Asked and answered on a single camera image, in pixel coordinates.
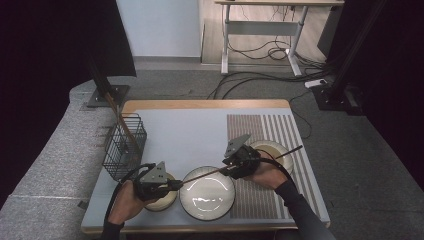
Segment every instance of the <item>desk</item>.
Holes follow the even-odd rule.
[[[344,1],[339,0],[215,0],[216,4],[226,6],[224,26],[224,49],[222,51],[221,73],[228,73],[228,35],[279,35],[293,36],[290,49],[286,49],[287,58],[295,76],[302,75],[294,55],[299,42],[300,34],[305,23],[309,6],[342,6]],[[303,6],[299,22],[262,22],[262,21],[230,21],[232,5],[264,5],[264,6]]]
[[[288,149],[303,144],[286,100],[136,100],[124,113],[138,113],[147,131],[142,162],[165,161],[176,179],[201,166],[222,166],[228,140],[251,133],[247,144],[272,140]],[[292,177],[314,212],[330,223],[306,151],[293,155]],[[200,221],[189,216],[177,197],[162,212],[143,210],[121,232],[252,231],[295,228],[281,198],[252,182],[234,181],[236,200],[220,219]],[[103,218],[116,182],[103,169],[81,228],[86,234],[102,231]]]

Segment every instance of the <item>white metal desk leg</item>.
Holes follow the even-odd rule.
[[[308,13],[308,6],[303,7],[302,17],[300,21],[297,23],[296,34],[294,35],[294,39],[292,45],[289,49],[286,49],[287,57],[289,58],[290,65],[293,69],[293,73],[295,76],[300,76],[302,73],[300,72],[299,65],[297,64],[297,57],[294,55],[296,52],[297,44],[299,43],[300,34],[302,33],[303,25],[305,24],[306,14]]]
[[[228,74],[228,24],[230,24],[230,5],[226,6],[224,24],[224,49],[222,50],[221,74]]]

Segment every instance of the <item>wire basket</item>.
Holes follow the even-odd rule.
[[[115,181],[119,181],[130,170],[140,165],[147,139],[146,130],[138,114],[125,114],[123,119],[134,136],[140,152],[137,151],[136,146],[125,134],[123,127],[118,123],[115,124],[109,139],[106,141],[106,156],[103,161],[103,166]]]

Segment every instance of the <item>white power strip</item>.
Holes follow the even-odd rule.
[[[305,82],[305,87],[311,88],[311,87],[316,87],[316,86],[324,86],[326,84],[327,84],[327,81],[325,81],[325,79],[317,79],[317,80]]]

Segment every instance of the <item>person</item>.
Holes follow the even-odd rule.
[[[261,157],[268,158],[263,153],[261,153]],[[288,208],[298,227],[296,235],[300,235],[301,239],[335,239],[334,235],[312,211],[303,195],[299,194],[293,183],[288,181],[287,177],[272,164],[261,162],[255,173],[245,177],[244,180],[253,181],[265,188],[273,189],[283,198],[284,205]],[[141,201],[134,194],[132,181],[126,181],[116,197],[107,221],[105,220],[101,240],[119,239],[119,233],[125,221],[135,217],[146,205],[155,201]],[[284,238],[284,233],[285,230],[279,230],[275,235],[276,239]]]

